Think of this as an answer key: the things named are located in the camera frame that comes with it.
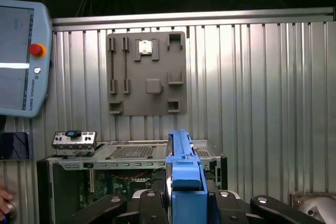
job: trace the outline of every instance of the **red emergency stop button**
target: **red emergency stop button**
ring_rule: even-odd
[[[35,57],[43,56],[43,47],[39,44],[31,44],[29,46],[29,52]]]

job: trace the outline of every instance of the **motherboard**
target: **motherboard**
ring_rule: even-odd
[[[79,202],[84,208],[109,194],[130,200],[141,189],[151,189],[157,170],[82,170],[79,173]]]

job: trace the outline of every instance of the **gray wall mount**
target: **gray wall mount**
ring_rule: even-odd
[[[183,32],[109,34],[109,113],[187,113],[186,49]]]

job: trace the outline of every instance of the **black device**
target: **black device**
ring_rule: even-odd
[[[0,160],[30,159],[29,136],[26,132],[0,133]]]

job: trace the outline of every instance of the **perforated metal panel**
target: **perforated metal panel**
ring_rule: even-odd
[[[113,158],[147,158],[153,154],[153,148],[148,146],[117,147],[110,155]]]
[[[228,186],[241,198],[336,191],[336,23],[332,8],[139,15],[54,20],[48,99],[30,132],[37,159],[56,131],[98,140],[162,140],[184,128],[211,138],[228,158]],[[184,31],[188,115],[108,113],[106,35]],[[14,224],[38,223],[35,162],[0,162],[0,185],[15,192]]]
[[[209,153],[207,151],[195,151],[195,153],[199,156],[199,157],[210,157]]]

